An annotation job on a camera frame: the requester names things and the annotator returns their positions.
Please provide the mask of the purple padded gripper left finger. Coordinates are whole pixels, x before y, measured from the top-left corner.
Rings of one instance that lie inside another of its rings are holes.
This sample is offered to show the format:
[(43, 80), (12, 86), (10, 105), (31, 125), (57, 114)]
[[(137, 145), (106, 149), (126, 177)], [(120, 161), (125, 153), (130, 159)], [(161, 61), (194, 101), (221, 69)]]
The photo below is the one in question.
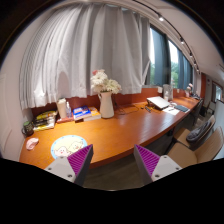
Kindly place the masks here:
[(82, 186), (93, 156), (93, 145), (90, 144), (68, 157), (59, 156), (45, 168), (56, 176)]

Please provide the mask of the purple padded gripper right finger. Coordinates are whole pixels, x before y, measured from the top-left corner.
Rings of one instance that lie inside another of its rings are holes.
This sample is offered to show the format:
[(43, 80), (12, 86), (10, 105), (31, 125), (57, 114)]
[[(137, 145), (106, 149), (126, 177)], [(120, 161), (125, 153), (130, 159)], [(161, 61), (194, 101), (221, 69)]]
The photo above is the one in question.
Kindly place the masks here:
[(168, 155), (158, 156), (140, 145), (134, 146), (134, 157), (144, 185), (181, 170)]

